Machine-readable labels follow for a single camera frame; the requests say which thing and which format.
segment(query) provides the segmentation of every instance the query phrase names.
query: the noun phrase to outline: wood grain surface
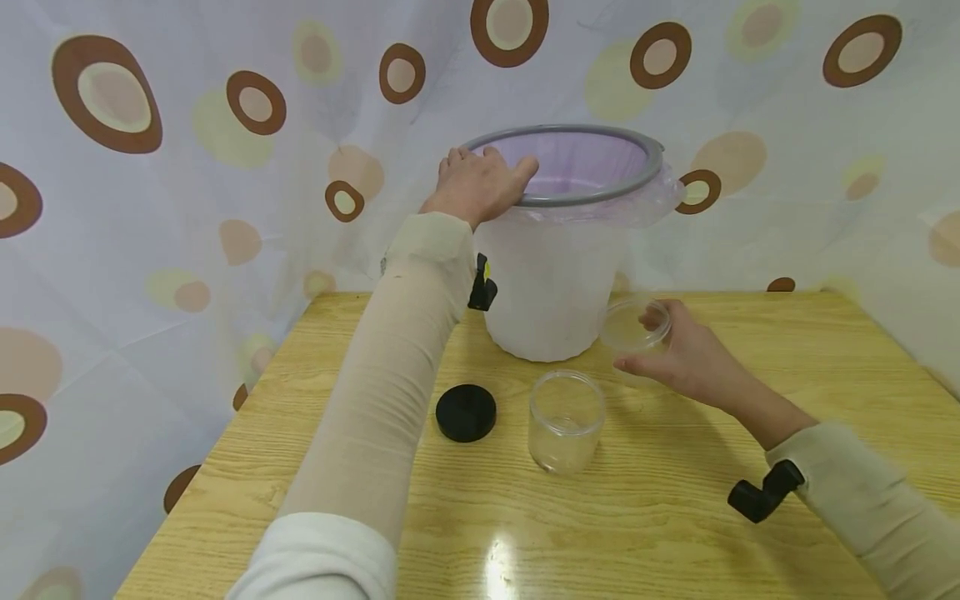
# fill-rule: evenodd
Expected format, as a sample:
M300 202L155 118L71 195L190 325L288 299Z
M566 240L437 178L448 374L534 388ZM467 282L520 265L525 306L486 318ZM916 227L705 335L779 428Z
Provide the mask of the wood grain surface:
M366 295L317 299L144 552L119 598L223 597L297 471ZM856 306L829 294L688 294L695 315L764 381L848 423L960 515L960 404ZM547 475L527 452L528 395L544 372L594 376L607 395L596 457ZM595 346L557 365L500 350L468 311L433 402L476 383L496 427L455 444L431 414L399 556L400 598L878 598L796 497L760 525L727 506L766 472L725 415L656 384L619 383Z

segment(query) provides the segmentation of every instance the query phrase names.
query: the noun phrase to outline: hand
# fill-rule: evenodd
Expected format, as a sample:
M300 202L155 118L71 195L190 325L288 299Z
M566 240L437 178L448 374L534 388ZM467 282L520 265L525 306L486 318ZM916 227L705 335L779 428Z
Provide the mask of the hand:
M661 300L670 313L670 333L663 354L620 356L613 366L621 371L650 377L708 406L735 412L738 402L755 396L764 386L724 347L709 327L697 323L679 300ZM648 329L657 323L640 322Z
M678 394L719 408L739 420L764 450L817 424L747 371L709 327L693 320L682 302L661 303L670 313L667 351L620 356L613 361L616 368L656 379ZM653 311L640 317L648 329L656 328L658 321Z
M518 203L539 168L534 156L525 156L511 169L493 147L484 148L483 156L451 148L440 161L437 191L420 212L444 212L477 229Z

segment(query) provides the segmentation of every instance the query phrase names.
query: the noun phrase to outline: black clip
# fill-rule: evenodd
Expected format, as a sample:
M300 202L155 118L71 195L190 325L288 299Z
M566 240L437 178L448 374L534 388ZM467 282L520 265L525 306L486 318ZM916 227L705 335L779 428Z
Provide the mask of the black clip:
M760 523L773 514L787 494L804 484L804 476L790 461L780 461L763 478L763 489L758 490L749 481L740 480L730 495L727 504L751 522Z
M490 305L496 298L496 284L493 283L492 279L487 279L486 271L487 257L483 254L477 254L477 275L473 279L473 291L470 292L467 308L484 312L490 310Z

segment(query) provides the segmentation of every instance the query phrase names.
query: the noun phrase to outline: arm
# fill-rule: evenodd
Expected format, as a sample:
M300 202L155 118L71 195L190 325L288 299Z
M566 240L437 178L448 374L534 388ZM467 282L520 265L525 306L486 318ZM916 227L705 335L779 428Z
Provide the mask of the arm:
M392 598L410 473L447 339L467 307L472 231L537 163L451 150L404 222L290 490L230 598Z
M737 419L767 451L804 475L797 496L894 600L960 598L960 525L906 482L847 428L818 423L733 358L676 300L663 355L617 359L619 369L649 376Z

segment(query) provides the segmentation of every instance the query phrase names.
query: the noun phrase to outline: polka dot curtain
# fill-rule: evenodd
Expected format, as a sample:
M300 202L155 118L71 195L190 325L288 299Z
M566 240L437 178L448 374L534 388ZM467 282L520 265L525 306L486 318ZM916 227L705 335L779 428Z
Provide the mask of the polka dot curtain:
M512 126L663 142L686 197L617 289L836 290L955 389L958 29L898 0L5 4L0 597L110 597L307 303L370 290L437 156Z

